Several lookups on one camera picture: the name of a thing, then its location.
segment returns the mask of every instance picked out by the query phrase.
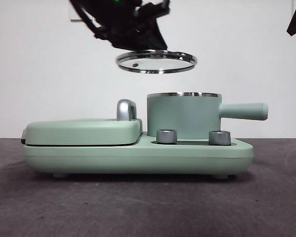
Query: mint green saucepan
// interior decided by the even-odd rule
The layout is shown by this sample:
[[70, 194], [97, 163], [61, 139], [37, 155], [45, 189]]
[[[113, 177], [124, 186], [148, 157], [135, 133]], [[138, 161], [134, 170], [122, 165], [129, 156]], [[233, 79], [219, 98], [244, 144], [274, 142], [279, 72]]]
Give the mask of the mint green saucepan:
[[148, 136], [159, 129], [175, 129], [178, 139], [207, 139], [221, 129], [221, 118], [266, 120], [264, 103], [223, 105], [214, 93], [171, 92], [147, 97]]

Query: table surface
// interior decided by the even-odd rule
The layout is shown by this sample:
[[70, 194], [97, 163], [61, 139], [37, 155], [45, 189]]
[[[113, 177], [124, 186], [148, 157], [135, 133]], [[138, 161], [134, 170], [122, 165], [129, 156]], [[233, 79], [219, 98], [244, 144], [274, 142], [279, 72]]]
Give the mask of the table surface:
[[296, 139], [242, 139], [248, 172], [72, 175], [29, 168], [0, 139], [0, 237], [296, 237]]

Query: silver handle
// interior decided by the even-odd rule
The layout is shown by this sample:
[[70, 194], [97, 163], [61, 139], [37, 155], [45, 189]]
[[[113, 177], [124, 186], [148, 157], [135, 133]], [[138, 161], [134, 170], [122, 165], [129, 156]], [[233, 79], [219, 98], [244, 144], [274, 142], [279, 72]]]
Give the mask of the silver handle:
[[116, 120], [130, 121], [137, 118], [136, 103], [131, 100], [119, 100], [117, 103]]

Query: white backdrop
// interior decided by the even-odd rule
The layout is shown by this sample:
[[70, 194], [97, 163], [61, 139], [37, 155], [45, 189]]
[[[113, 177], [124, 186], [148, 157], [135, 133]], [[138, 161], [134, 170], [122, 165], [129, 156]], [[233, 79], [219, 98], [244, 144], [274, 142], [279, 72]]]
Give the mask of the white backdrop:
[[191, 53], [189, 72], [139, 75], [114, 63], [125, 50], [70, 23], [67, 0], [0, 0], [0, 137], [32, 121], [113, 118], [119, 99], [201, 91], [224, 103], [266, 102], [267, 121], [223, 119], [233, 137], [296, 137], [296, 35], [290, 0], [173, 0], [159, 19], [170, 50]]

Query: appliance base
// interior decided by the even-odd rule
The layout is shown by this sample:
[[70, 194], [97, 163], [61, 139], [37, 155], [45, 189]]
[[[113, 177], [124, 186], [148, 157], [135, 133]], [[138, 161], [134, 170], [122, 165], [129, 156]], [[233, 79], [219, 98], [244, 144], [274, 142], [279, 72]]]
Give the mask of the appliance base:
[[69, 174], [208, 174], [225, 179], [247, 170], [253, 147], [232, 139], [231, 146], [156, 144], [144, 132], [136, 143], [124, 146], [29, 146], [26, 163], [56, 178]]

